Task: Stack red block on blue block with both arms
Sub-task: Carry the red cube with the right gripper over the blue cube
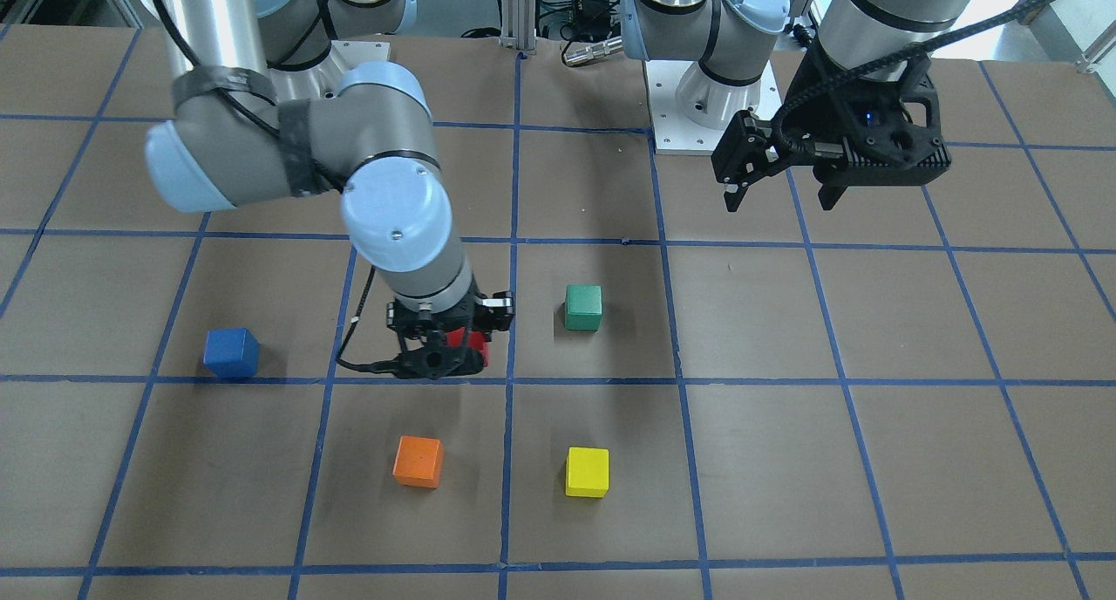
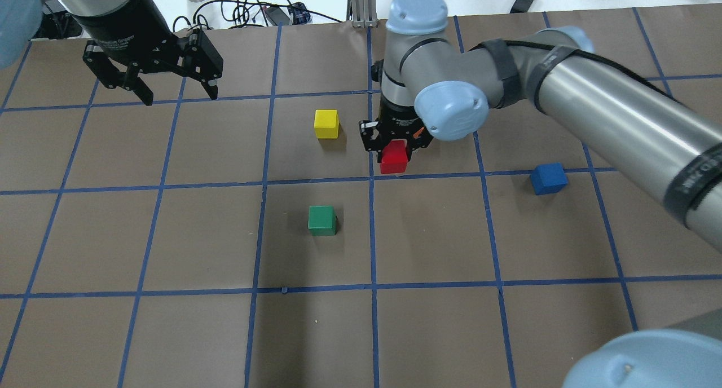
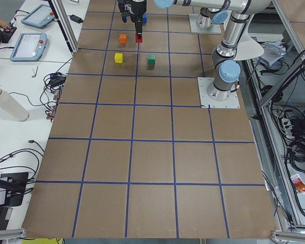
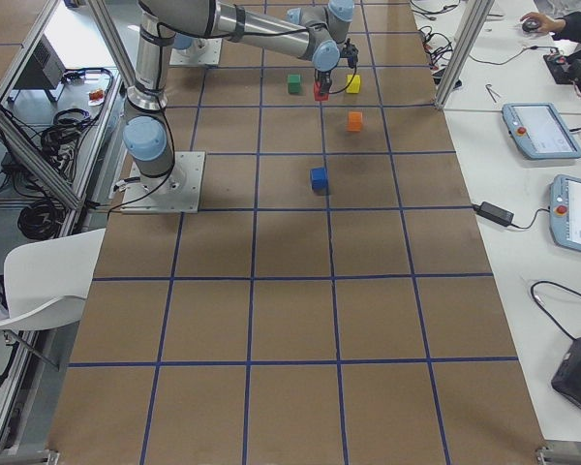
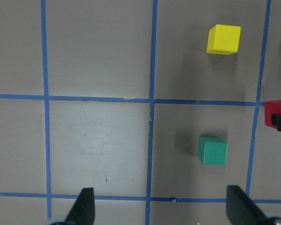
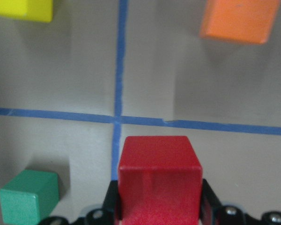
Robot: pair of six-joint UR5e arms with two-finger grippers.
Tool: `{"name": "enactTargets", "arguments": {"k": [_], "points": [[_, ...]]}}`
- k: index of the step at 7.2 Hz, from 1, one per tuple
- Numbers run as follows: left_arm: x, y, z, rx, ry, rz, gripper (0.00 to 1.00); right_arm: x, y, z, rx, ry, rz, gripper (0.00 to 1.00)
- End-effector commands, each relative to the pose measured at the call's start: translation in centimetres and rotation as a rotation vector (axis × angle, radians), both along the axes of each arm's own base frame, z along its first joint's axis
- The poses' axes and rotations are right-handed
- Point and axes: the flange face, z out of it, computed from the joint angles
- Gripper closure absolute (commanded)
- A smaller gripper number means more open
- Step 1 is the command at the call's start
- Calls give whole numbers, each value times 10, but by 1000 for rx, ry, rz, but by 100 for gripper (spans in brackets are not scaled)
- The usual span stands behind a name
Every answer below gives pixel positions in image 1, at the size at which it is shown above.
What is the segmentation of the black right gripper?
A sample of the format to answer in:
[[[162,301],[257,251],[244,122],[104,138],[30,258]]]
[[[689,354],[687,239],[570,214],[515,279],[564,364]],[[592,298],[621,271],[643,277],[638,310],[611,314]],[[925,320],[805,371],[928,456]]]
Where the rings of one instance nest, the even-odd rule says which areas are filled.
[[[448,335],[464,329],[466,321],[472,322],[472,332],[479,333],[485,343],[489,333],[509,332],[514,322],[514,292],[497,291],[485,297],[471,291],[451,309],[431,311],[425,317],[423,311],[407,309],[400,299],[386,306],[386,325],[403,339],[426,341],[427,333],[437,330]]]

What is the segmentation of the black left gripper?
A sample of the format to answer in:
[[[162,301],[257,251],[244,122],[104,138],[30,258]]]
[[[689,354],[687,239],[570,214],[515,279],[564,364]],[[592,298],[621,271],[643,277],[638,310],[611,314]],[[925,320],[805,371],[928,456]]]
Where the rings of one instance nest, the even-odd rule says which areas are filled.
[[[753,112],[735,112],[711,155],[715,180],[725,186],[727,210],[737,212],[754,183],[790,167],[789,154],[773,138],[785,118],[788,132],[810,134],[815,141],[846,142],[873,161],[932,158],[939,149],[939,99],[929,83],[931,60],[912,46],[896,55],[897,62],[881,68],[885,79],[853,77],[788,114],[776,112],[770,120]],[[821,183],[820,207],[833,211],[846,191],[846,184]]]

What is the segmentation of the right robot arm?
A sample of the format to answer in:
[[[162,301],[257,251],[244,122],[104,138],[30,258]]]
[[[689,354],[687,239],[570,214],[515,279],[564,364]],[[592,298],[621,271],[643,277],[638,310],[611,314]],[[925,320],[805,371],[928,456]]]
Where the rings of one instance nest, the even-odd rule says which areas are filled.
[[[346,61],[338,33],[398,31],[415,0],[147,0],[167,33],[173,117],[147,133],[155,188],[180,212],[335,191],[352,246],[393,291],[393,327],[429,341],[510,329],[480,293],[441,182],[416,77]]]

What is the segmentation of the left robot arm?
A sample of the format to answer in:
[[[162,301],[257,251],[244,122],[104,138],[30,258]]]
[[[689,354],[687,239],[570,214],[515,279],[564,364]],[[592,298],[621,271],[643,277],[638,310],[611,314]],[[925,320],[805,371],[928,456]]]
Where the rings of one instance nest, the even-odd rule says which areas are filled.
[[[766,176],[812,167],[833,209],[853,187],[925,186],[951,167],[931,47],[970,0],[833,0],[769,119],[745,107],[793,0],[619,0],[624,52],[689,65],[677,97],[721,130],[711,166],[734,212]]]

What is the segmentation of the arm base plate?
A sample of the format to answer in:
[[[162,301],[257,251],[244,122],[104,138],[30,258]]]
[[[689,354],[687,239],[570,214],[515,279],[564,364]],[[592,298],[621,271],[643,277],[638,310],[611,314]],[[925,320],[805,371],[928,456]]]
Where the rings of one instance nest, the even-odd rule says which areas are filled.
[[[647,106],[655,148],[667,155],[709,155],[735,112],[769,120],[782,105],[769,61],[757,83],[713,83],[698,62],[652,60],[644,64]]]
[[[314,59],[290,60],[270,68],[276,103],[296,99],[330,99],[340,91],[340,80],[352,68],[366,61],[387,61],[391,43],[385,40],[331,40],[330,50]]]

